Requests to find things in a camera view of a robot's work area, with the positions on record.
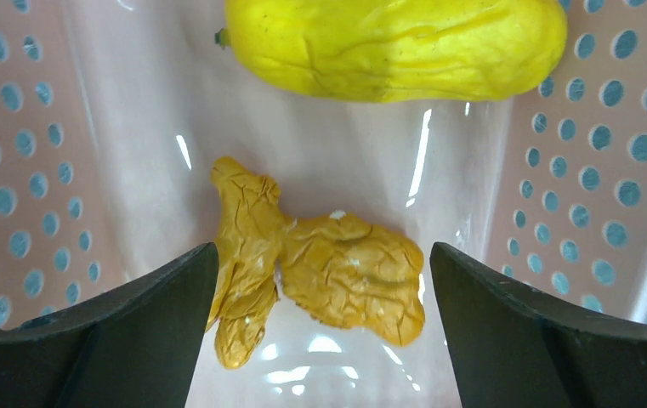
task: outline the wrinkled yellow object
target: wrinkled yellow object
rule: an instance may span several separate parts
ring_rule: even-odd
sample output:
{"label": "wrinkled yellow object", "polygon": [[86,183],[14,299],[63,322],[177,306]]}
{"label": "wrinkled yellow object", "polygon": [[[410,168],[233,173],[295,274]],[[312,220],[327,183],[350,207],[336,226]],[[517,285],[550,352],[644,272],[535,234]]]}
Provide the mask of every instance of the wrinkled yellow object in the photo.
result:
{"label": "wrinkled yellow object", "polygon": [[299,220],[281,252],[283,293],[321,323],[364,326],[406,346],[426,316],[418,299],[420,248],[355,215]]}
{"label": "wrinkled yellow object", "polygon": [[216,35],[263,81],[362,102],[506,99],[559,63],[559,0],[225,0]]}

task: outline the toy fruit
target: toy fruit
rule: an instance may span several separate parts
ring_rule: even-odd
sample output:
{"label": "toy fruit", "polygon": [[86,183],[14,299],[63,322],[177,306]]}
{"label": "toy fruit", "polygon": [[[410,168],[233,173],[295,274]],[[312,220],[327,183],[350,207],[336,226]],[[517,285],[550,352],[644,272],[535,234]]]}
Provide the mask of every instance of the toy fruit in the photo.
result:
{"label": "toy fruit", "polygon": [[559,63],[559,0],[225,0],[216,35],[263,81],[361,102],[505,99]]}

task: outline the yellow squash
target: yellow squash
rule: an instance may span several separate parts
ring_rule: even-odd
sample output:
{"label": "yellow squash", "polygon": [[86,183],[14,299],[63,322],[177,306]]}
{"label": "yellow squash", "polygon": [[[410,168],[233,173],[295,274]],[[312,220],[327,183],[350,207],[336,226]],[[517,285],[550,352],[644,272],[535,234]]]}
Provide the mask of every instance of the yellow squash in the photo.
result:
{"label": "yellow squash", "polygon": [[505,99],[566,43],[559,0],[225,0],[216,35],[265,82],[361,102]]}

